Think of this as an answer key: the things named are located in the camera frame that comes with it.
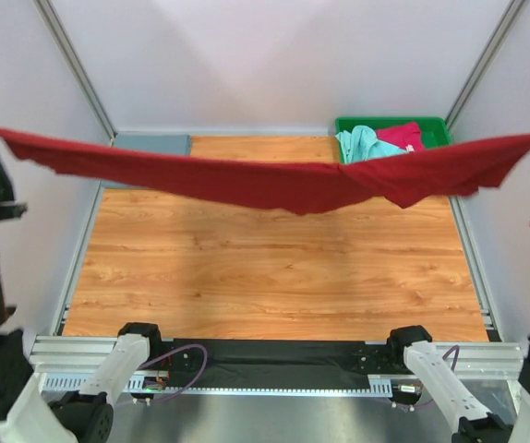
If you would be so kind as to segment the dark red t shirt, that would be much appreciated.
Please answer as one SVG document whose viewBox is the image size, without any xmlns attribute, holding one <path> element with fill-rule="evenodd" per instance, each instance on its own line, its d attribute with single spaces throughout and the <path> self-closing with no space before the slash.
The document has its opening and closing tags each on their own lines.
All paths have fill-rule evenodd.
<svg viewBox="0 0 530 443">
<path fill-rule="evenodd" d="M 530 151 L 530 134 L 486 138 L 365 162 L 242 162 L 109 148 L 0 127 L 14 156 L 74 175 L 210 202 L 297 215 L 371 198 L 402 209 L 430 196 L 498 187 Z"/>
</svg>

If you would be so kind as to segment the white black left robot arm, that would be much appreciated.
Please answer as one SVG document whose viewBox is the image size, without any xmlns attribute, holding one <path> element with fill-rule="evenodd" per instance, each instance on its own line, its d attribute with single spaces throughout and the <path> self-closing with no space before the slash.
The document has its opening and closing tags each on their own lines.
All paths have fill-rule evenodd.
<svg viewBox="0 0 530 443">
<path fill-rule="evenodd" d="M 20 218 L 27 210 L 18 203 L 0 162 L 0 222 Z M 0 279 L 0 326 L 14 314 Z M 46 402 L 40 381 L 24 354 L 23 331 L 0 333 L 0 442 L 104 442 L 109 437 L 114 407 L 139 369 L 153 370 L 163 361 L 164 348 L 151 339 L 153 326 L 133 326 L 118 337 L 113 350 L 77 389 Z"/>
</svg>

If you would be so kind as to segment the pink t shirt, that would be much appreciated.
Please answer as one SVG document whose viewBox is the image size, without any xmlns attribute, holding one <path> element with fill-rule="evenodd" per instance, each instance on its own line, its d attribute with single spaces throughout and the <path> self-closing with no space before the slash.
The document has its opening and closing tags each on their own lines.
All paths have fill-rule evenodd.
<svg viewBox="0 0 530 443">
<path fill-rule="evenodd" d="M 419 152 L 425 150 L 422 132 L 416 122 L 377 129 L 379 140 L 390 143 L 401 150 Z"/>
</svg>

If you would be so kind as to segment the folded grey blue t shirt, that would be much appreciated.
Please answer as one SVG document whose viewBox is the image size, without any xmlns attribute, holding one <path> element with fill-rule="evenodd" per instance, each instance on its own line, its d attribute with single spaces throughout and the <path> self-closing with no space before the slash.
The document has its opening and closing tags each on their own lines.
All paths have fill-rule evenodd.
<svg viewBox="0 0 530 443">
<path fill-rule="evenodd" d="M 188 156 L 192 147 L 190 135 L 122 133 L 114 139 L 113 148 L 137 152 Z"/>
</svg>

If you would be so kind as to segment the teal t shirt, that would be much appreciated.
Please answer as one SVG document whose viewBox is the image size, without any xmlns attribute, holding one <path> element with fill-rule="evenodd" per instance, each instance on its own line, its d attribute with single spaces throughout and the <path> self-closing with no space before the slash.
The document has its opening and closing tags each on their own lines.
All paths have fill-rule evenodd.
<svg viewBox="0 0 530 443">
<path fill-rule="evenodd" d="M 380 140 L 369 126 L 356 126 L 351 132 L 343 130 L 335 135 L 339 142 L 343 163 L 366 162 L 398 156 L 406 150 L 391 143 Z"/>
</svg>

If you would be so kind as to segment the green plastic tray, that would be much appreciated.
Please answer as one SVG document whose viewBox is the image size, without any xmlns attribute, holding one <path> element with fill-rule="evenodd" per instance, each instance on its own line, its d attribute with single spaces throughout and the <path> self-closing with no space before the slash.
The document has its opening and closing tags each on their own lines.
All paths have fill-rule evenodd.
<svg viewBox="0 0 530 443">
<path fill-rule="evenodd" d="M 416 122 L 419 125 L 422 132 L 422 141 L 426 148 L 425 150 L 431 150 L 451 143 L 444 120 L 433 116 L 338 117 L 335 119 L 335 135 L 343 130 L 351 132 L 356 126 L 369 126 L 376 132 L 377 129 L 399 126 L 409 122 Z M 340 159 L 341 163 L 343 163 L 341 152 Z"/>
</svg>

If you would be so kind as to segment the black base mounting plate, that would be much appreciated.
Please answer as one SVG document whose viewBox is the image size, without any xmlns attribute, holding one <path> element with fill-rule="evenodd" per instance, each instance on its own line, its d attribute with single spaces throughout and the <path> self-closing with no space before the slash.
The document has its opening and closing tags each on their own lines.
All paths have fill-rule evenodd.
<svg viewBox="0 0 530 443">
<path fill-rule="evenodd" d="M 155 362 L 147 368 L 167 371 L 172 386 L 188 383 L 201 369 L 203 352 L 163 355 L 189 344 L 208 354 L 193 384 L 201 388 L 361 389 L 372 375 L 411 374 L 390 346 L 363 341 L 174 339 L 151 347 Z"/>
</svg>

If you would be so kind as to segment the aluminium front frame rail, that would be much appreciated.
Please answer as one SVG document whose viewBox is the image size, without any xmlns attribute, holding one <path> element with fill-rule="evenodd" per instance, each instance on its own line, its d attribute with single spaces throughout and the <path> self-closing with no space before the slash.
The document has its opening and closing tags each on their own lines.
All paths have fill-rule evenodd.
<svg viewBox="0 0 530 443">
<path fill-rule="evenodd" d="M 30 362 L 40 373 L 91 374 L 114 348 L 109 337 L 39 336 Z M 507 342 L 463 342 L 455 372 L 460 379 L 516 379 L 524 355 Z"/>
</svg>

